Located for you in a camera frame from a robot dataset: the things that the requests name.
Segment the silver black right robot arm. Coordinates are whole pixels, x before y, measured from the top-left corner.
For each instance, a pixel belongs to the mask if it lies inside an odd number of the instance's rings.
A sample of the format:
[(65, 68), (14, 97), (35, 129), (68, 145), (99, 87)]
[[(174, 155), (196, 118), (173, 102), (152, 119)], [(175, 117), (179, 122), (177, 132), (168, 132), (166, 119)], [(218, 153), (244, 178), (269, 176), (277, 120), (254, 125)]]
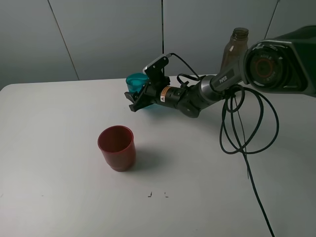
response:
[(162, 55), (144, 72), (147, 82), (139, 92), (126, 92), (130, 110), (152, 104), (175, 108), (190, 118), (222, 100), (239, 82), (265, 93), (316, 94), (316, 28), (305, 26), (288, 34), (261, 40), (215, 76), (203, 76), (197, 83), (179, 88), (170, 85), (162, 73), (169, 55)]

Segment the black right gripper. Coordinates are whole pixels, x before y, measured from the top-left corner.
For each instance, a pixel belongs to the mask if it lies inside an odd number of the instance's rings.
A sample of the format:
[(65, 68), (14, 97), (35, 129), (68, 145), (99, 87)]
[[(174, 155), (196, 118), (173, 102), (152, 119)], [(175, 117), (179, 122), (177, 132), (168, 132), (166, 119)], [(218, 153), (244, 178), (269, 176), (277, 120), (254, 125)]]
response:
[(168, 85), (161, 90), (156, 90), (147, 83), (139, 92), (125, 92), (124, 95), (132, 102), (129, 105), (132, 112), (153, 104), (177, 109), (178, 103), (184, 95), (184, 89)]

